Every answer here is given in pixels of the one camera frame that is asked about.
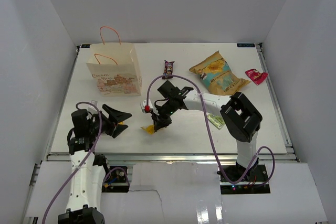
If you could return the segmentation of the yellow snack packet barcode side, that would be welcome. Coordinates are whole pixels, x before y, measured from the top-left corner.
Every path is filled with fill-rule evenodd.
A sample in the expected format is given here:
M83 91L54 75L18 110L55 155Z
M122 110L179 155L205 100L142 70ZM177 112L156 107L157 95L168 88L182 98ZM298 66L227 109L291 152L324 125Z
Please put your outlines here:
M155 133L154 125L142 126L141 129L146 131L149 134L154 134Z

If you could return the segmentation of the green snack packet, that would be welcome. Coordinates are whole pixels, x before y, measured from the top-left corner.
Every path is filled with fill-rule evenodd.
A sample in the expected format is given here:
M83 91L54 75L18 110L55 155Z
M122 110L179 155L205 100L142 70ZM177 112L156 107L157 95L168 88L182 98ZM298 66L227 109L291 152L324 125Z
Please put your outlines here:
M225 126L225 122L221 116L209 113L207 118L219 130Z

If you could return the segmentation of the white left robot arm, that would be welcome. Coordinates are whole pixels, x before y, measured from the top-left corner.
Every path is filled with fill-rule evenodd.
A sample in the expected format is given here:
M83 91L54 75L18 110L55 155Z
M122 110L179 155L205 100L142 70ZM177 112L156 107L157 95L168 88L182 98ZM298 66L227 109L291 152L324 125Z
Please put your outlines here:
M72 129L67 136L71 161L70 193L65 213L58 223L104 223L100 210L103 182L111 175L111 168L103 154L95 153L101 134L112 138L128 128L123 121L132 115L103 104L102 110L91 113L87 109L72 112Z

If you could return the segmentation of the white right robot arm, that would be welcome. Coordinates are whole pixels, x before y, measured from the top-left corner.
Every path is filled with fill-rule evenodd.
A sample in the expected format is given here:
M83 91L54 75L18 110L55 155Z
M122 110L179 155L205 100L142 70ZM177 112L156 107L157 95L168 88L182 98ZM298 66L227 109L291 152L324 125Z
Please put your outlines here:
M154 130L172 123L171 115L177 110L206 111L219 116L237 143L237 175L247 182L256 175L256 138L263 120L260 112L241 92L232 96L200 94L191 87L179 89L170 81L164 82L158 92L166 99L163 105L155 105L151 111Z

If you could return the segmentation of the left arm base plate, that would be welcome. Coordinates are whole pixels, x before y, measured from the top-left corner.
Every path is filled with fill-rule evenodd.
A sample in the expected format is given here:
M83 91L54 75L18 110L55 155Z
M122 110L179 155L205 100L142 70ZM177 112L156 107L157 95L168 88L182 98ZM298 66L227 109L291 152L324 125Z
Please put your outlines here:
M103 193L127 193L129 182L127 179L128 168L126 166L110 166L112 172L104 179L102 185Z

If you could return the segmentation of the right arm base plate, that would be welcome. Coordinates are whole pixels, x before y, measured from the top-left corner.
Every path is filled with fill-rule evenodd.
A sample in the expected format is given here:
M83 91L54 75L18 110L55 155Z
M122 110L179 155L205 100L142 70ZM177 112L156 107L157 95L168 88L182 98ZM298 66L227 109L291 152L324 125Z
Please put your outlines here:
M225 165L222 166L222 169L229 180L233 182L239 180L245 171L244 168L238 168L236 165ZM268 175L265 165L257 165L253 167L240 182L251 185L252 183L264 183L267 179Z

